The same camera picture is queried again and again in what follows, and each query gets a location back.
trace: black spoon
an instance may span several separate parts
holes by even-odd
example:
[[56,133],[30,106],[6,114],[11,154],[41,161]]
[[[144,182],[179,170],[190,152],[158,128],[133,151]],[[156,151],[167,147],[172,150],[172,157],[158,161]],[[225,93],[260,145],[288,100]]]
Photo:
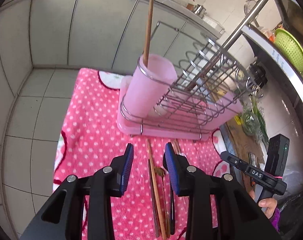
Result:
[[[163,156],[163,166],[168,171],[165,154]],[[173,197],[173,188],[170,184],[170,213],[169,213],[170,234],[175,234],[175,201]]]

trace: black spoon handle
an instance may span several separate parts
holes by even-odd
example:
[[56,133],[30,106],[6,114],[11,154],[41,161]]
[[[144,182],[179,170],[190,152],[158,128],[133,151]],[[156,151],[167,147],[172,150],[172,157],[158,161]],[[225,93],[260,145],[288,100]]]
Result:
[[170,225],[170,234],[174,235],[175,234],[175,201],[174,201],[174,196],[173,196],[173,188],[170,184],[170,220],[169,220],[169,225]]

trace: person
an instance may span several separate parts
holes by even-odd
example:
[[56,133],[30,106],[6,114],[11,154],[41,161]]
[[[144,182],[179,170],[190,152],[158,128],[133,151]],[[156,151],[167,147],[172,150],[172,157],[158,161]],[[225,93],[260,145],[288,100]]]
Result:
[[[255,199],[255,192],[251,190],[249,195]],[[264,214],[269,219],[273,227],[279,232],[278,221],[280,218],[280,211],[277,208],[277,200],[274,198],[265,198],[258,202],[258,206],[267,208]]]

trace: spoon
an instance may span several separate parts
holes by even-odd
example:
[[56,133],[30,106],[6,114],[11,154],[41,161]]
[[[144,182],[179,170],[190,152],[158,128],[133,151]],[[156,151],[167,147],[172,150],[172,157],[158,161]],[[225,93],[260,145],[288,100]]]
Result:
[[163,194],[164,194],[164,200],[165,200],[165,214],[166,214],[166,234],[167,237],[170,237],[170,227],[169,227],[169,217],[167,212],[167,204],[166,204],[166,197],[165,197],[165,186],[164,186],[164,176],[165,176],[165,170],[161,167],[155,167],[155,173],[159,175],[163,182]]
[[[165,154],[163,156],[163,166],[168,171]],[[175,201],[173,197],[173,188],[170,184],[170,217],[169,217],[170,234],[175,234]]]

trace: hand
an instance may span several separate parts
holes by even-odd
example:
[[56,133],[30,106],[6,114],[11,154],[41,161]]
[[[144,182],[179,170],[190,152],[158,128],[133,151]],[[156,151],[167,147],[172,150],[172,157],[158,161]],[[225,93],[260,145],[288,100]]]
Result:
[[[255,198],[255,192],[253,190],[249,192],[249,195],[252,199]],[[273,216],[275,212],[275,209],[277,207],[277,200],[275,200],[274,198],[265,198],[259,201],[258,206],[267,208],[264,214],[269,219]]]

